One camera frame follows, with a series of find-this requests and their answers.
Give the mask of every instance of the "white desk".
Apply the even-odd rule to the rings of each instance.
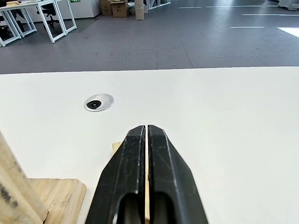
[[[18,30],[18,32],[20,33],[20,36],[24,37],[25,35],[28,35],[28,34],[36,31],[36,28],[35,28],[32,20],[31,20],[31,17],[29,16],[26,8],[27,7],[37,7],[37,9],[39,11],[39,14],[40,14],[40,16],[42,18],[43,24],[44,24],[44,26],[45,26],[45,28],[47,30],[48,35],[49,35],[49,38],[50,38],[50,40],[51,40],[52,43],[55,43],[56,40],[58,40],[59,38],[65,36],[65,35],[67,35],[69,32],[71,32],[72,30],[74,30],[74,29],[77,28],[74,16],[73,16],[72,11],[71,11],[71,6],[70,6],[70,3],[69,3],[68,0],[66,0],[66,1],[68,3],[68,7],[69,7],[69,10],[70,10],[70,13],[71,13],[71,18],[72,18],[73,26],[70,27],[69,29],[67,29],[65,27],[62,15],[60,13],[60,10],[59,10],[58,4],[57,4],[58,1],[62,1],[62,0],[45,0],[45,1],[40,1],[40,2],[31,2],[31,3],[20,4],[20,5],[12,6],[12,7],[7,7],[7,6],[6,7],[0,7],[0,12],[6,12],[6,14],[9,15],[7,17],[7,19],[9,19],[9,22],[13,23],[15,25],[16,29]],[[60,26],[62,28],[62,33],[59,34],[56,37],[53,37],[53,35],[52,35],[51,31],[50,31],[50,28],[49,28],[49,26],[47,24],[46,18],[44,16],[43,12],[42,12],[42,10],[43,10],[42,6],[43,5],[47,5],[47,4],[51,4],[51,3],[54,6],[54,9],[55,9],[57,17],[58,17],[59,24],[60,24]],[[26,23],[28,24],[28,27],[29,27],[29,30],[27,32],[22,33],[22,31],[19,28],[19,26],[18,26],[15,18],[12,16],[12,14],[10,12],[10,10],[13,10],[13,9],[21,9],[21,11],[22,11],[22,13],[23,13],[23,15],[25,17]]]
[[[298,67],[0,75],[0,129],[28,177],[78,178],[84,223],[113,142],[163,128],[210,224],[299,223]],[[102,112],[84,109],[108,93]]]

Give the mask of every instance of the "gray floor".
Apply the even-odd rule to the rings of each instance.
[[[206,7],[206,6],[262,7]],[[144,21],[99,16],[55,44],[38,32],[0,48],[0,74],[55,71],[155,70],[299,66],[299,38],[277,27],[297,27],[297,14],[266,0],[172,0]],[[264,28],[231,28],[231,27]]]

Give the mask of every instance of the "black chair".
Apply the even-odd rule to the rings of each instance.
[[[3,16],[0,16],[0,22],[4,21]],[[8,26],[0,26],[0,37],[2,39],[9,38]]]
[[[53,6],[52,3],[48,4],[48,5],[44,5],[42,6],[43,8],[43,13],[47,14],[46,17],[50,17],[50,20],[47,21],[48,25],[52,28],[54,28],[54,23],[59,23],[58,20],[54,20],[52,16],[56,15],[56,11],[55,8]]]

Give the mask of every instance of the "wooden block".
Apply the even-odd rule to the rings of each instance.
[[[0,155],[0,223],[42,223],[47,207],[31,187],[1,132]]]
[[[116,142],[112,144],[112,152],[113,154],[118,150],[118,148],[121,146],[122,142]]]
[[[143,0],[135,0],[135,17],[136,20],[144,20]]]
[[[112,144],[113,154],[121,146],[122,142]],[[149,153],[148,146],[145,143],[145,223],[150,223],[150,183],[149,183]]]
[[[76,224],[86,192],[77,179],[28,179],[49,213],[44,224]]]

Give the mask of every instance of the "floor marking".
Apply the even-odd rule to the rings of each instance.
[[[299,16],[299,15],[290,15],[290,14],[243,14],[243,15],[282,15],[282,16]]]
[[[206,8],[218,8],[218,7],[263,7],[263,6],[206,6]]]
[[[264,28],[264,27],[230,27],[230,28]]]
[[[180,7],[180,8],[201,8],[201,7]]]

